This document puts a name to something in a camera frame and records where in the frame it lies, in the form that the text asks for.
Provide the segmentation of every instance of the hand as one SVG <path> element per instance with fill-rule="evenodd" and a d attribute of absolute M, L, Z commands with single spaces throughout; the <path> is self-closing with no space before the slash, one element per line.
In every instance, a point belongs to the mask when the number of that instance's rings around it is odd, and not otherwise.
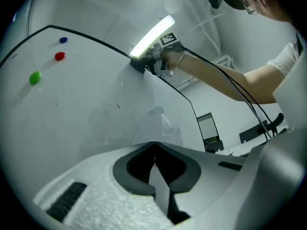
<path fill-rule="evenodd" d="M 162 59 L 167 61 L 169 71 L 176 68 L 181 56 L 182 52 L 164 51 L 161 53 Z"/>

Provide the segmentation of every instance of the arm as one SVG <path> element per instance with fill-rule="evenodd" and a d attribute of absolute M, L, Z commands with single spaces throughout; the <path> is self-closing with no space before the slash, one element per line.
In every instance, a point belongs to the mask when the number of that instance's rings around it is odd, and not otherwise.
<path fill-rule="evenodd" d="M 182 53 L 164 52 L 162 53 L 162 58 L 167 60 L 170 69 L 174 69 L 181 55 Z M 276 102 L 273 97 L 273 92 L 282 82 L 284 76 L 274 66 L 266 65 L 246 74 L 220 65 L 217 66 L 245 88 L 259 104 Z M 207 83 L 219 92 L 236 101 L 243 101 L 242 97 L 236 92 L 236 90 L 225 81 L 221 73 L 198 58 L 185 55 L 182 58 L 178 69 L 198 78 L 202 82 Z M 252 101 L 240 87 L 238 88 L 252 103 L 254 103 L 254 101 Z"/>

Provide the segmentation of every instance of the hair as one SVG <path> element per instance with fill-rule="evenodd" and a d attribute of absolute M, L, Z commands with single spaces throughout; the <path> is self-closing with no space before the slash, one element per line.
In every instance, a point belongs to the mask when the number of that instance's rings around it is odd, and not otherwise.
<path fill-rule="evenodd" d="M 304 37 L 307 38 L 307 20 L 304 18 L 302 9 L 306 7 L 306 0 L 278 0 L 285 11 L 291 16 L 293 26 Z"/>

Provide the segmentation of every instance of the plastic bag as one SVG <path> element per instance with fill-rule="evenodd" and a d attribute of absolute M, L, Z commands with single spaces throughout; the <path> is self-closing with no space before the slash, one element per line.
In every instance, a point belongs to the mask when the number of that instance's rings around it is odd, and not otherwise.
<path fill-rule="evenodd" d="M 160 106 L 149 111 L 137 124 L 133 145 L 149 141 L 167 142 L 183 146 L 179 126 L 171 123 L 166 118 L 164 109 Z"/>

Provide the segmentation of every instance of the woman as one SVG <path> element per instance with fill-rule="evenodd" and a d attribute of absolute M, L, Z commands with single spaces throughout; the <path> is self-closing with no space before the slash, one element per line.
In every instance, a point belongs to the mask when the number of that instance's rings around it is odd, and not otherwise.
<path fill-rule="evenodd" d="M 291 17 L 283 10 L 277 0 L 224 1 L 233 8 L 246 9 L 250 14 L 261 14 L 277 21 L 292 23 Z M 299 43 L 299 40 L 298 43 L 288 43 L 276 59 L 269 61 L 265 66 L 245 74 L 220 65 L 218 67 L 223 69 L 246 89 L 259 104 L 275 103 L 276 100 L 273 97 L 273 92 L 296 63 L 301 50 L 302 45 Z M 163 52 L 162 58 L 168 62 L 170 70 L 177 67 L 179 70 L 198 78 L 228 97 L 242 101 L 242 97 L 238 95 L 234 88 L 229 87 L 229 83 L 224 80 L 220 73 L 202 60 L 188 55 L 182 57 L 182 53 L 177 52 Z"/>

